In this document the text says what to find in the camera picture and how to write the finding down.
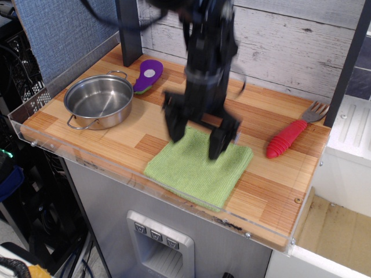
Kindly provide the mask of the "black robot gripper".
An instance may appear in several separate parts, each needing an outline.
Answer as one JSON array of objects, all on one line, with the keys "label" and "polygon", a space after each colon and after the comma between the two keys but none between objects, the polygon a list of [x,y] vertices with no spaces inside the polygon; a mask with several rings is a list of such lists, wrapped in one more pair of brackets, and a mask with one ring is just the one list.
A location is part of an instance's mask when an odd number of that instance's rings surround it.
[{"label": "black robot gripper", "polygon": [[[173,142],[181,140],[190,120],[203,125],[212,132],[209,137],[209,159],[216,160],[224,152],[237,134],[240,121],[224,108],[227,95],[228,75],[223,75],[215,83],[195,83],[186,81],[184,94],[165,91],[163,109],[168,133]],[[214,128],[202,118],[209,114],[222,119],[220,127]]]}]

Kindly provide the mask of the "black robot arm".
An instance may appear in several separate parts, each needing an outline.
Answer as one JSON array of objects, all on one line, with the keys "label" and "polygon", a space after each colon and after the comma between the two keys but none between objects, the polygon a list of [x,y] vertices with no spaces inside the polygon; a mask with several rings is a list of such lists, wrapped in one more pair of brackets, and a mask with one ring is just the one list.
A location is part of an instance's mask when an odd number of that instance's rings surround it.
[{"label": "black robot arm", "polygon": [[187,48],[184,94],[165,92],[163,109],[173,142],[185,134],[188,121],[211,129],[209,159],[215,160],[236,137],[239,120],[224,108],[234,38],[232,1],[150,1],[167,12],[178,13]]}]

